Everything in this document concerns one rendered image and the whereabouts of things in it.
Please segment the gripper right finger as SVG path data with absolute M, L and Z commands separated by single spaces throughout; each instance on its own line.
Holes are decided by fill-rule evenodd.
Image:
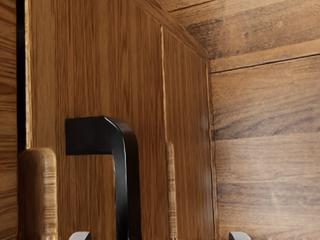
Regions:
M 228 240 L 251 240 L 251 237 L 243 231 L 229 232 Z

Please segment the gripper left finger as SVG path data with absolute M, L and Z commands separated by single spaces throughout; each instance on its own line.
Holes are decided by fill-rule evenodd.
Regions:
M 69 240 L 91 240 L 91 233 L 89 231 L 77 231 L 69 237 Z

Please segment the brown wooden drawer cabinet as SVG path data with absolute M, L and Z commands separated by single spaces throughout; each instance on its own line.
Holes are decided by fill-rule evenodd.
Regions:
M 138 141 L 143 240 L 215 237 L 208 56 L 155 0 L 16 0 L 28 149 L 56 155 L 58 235 L 114 240 L 113 159 L 68 156 L 67 118 L 111 116 Z

